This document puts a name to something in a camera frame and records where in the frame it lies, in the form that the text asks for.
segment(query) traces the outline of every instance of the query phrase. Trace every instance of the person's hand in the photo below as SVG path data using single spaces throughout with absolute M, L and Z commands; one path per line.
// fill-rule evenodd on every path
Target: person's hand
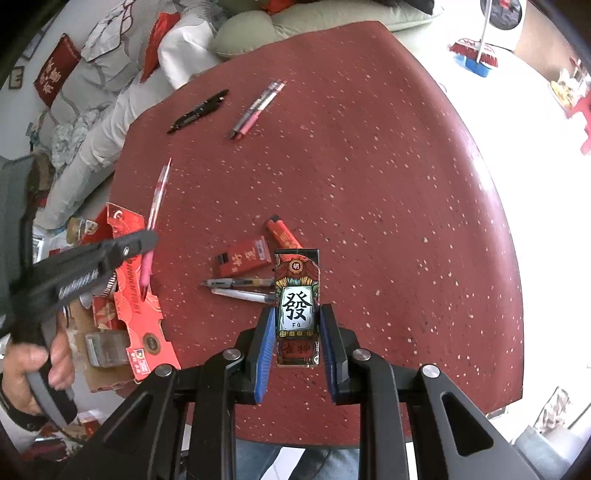
M 28 372 L 36 372 L 51 358 L 49 384 L 56 390 L 64 390 L 74 383 L 74 362 L 68 336 L 63 326 L 58 327 L 56 338 L 51 344 L 50 354 L 37 345 L 10 343 L 4 357 L 2 391 L 12 405 L 24 413 L 40 415 L 41 409 L 27 382 Z

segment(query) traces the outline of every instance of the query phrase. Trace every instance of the red pillow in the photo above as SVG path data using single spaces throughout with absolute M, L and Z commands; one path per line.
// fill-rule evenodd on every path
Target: red pillow
M 269 15 L 275 15 L 279 12 L 283 12 L 286 8 L 295 5 L 296 0 L 269 0 L 269 3 L 266 4 L 262 9 L 267 12 Z
M 144 71 L 142 72 L 142 78 L 139 82 L 144 83 L 148 80 L 152 72 L 158 68 L 158 46 L 168 31 L 173 28 L 176 23 L 181 19 L 180 13 L 158 14 L 158 20 L 152 27 L 152 33 L 150 34 L 150 42 L 148 48 L 146 48 L 146 58 L 144 60 Z
M 80 53 L 65 33 L 53 49 L 34 85 L 41 100 L 51 106 L 72 70 L 80 61 Z

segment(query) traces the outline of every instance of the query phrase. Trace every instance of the pink pen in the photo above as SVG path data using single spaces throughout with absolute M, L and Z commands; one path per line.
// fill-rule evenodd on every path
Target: pink pen
M 242 126 L 242 128 L 239 131 L 238 134 L 238 140 L 241 139 L 242 137 L 244 137 L 244 135 L 246 135 L 248 133 L 248 131 L 252 128 L 252 126 L 256 123 L 256 121 L 258 120 L 258 118 L 261 116 L 262 111 L 267 108 L 267 106 L 272 102 L 272 100 L 276 97 L 276 95 L 283 90 L 283 87 L 285 86 L 286 82 L 282 82 L 280 83 L 275 90 L 273 90 L 268 96 L 267 98 L 265 98 L 261 104 L 256 107 L 256 111 L 250 116 L 250 118 L 244 123 L 244 125 Z
M 166 190 L 166 182 L 168 182 L 168 175 L 170 173 L 170 163 L 172 158 L 168 161 L 168 164 L 162 167 L 156 189 L 154 190 L 154 198 L 152 199 L 152 208 L 150 209 L 150 217 L 148 218 L 148 225 L 146 230 L 156 229 L 156 220 L 158 219 L 158 213 L 160 206 L 162 205 L 162 199 L 164 198 L 164 192 Z M 154 250 L 146 252 L 142 255 L 141 268 L 139 270 L 139 292 L 142 297 L 142 301 L 145 301 L 148 295 L 148 287 L 150 286 L 150 276 L 152 275 L 152 259 L 154 258 Z

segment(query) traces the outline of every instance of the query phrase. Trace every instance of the jeans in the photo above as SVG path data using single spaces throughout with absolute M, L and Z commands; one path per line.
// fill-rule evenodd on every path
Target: jeans
M 261 480 L 280 450 L 281 445 L 237 439 L 236 480 Z M 359 449 L 314 447 L 304 450 L 289 480 L 356 480 L 358 474 Z M 181 473 L 179 480 L 185 478 Z

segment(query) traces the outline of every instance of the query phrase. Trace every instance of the broom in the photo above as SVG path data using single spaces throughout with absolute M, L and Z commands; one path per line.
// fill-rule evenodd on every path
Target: broom
M 486 3 L 486 20 L 480 42 L 470 40 L 469 38 L 461 38 L 450 47 L 450 50 L 467 59 L 482 63 L 488 68 L 496 68 L 499 66 L 499 63 L 496 59 L 495 51 L 490 45 L 484 42 L 486 28 L 491 20 L 491 12 L 492 0 L 488 0 Z

